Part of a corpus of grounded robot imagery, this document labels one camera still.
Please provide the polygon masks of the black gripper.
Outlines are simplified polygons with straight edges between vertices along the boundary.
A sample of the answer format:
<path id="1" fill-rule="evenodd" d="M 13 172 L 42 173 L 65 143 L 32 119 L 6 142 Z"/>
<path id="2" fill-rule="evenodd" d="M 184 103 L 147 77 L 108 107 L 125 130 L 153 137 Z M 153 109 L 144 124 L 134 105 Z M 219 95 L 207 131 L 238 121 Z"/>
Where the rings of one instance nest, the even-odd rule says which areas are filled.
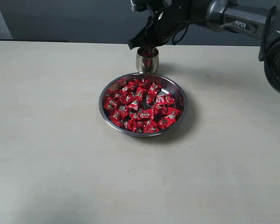
<path id="1" fill-rule="evenodd" d="M 159 47 L 166 44 L 190 18 L 190 0 L 149 0 L 147 11 L 150 16 L 144 28 L 128 41 L 130 49 Z"/>

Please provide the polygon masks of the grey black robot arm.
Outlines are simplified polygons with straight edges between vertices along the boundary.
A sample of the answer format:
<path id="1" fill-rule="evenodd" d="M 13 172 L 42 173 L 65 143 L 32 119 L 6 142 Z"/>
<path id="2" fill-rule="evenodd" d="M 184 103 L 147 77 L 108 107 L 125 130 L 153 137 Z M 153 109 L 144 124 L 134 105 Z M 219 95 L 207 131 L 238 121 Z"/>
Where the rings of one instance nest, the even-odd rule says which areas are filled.
<path id="1" fill-rule="evenodd" d="M 130 49 L 159 47 L 191 24 L 260 40 L 259 61 L 269 84 L 280 93 L 280 11 L 241 6 L 235 0 L 132 0 L 134 12 L 148 10 L 145 27 L 128 41 Z"/>

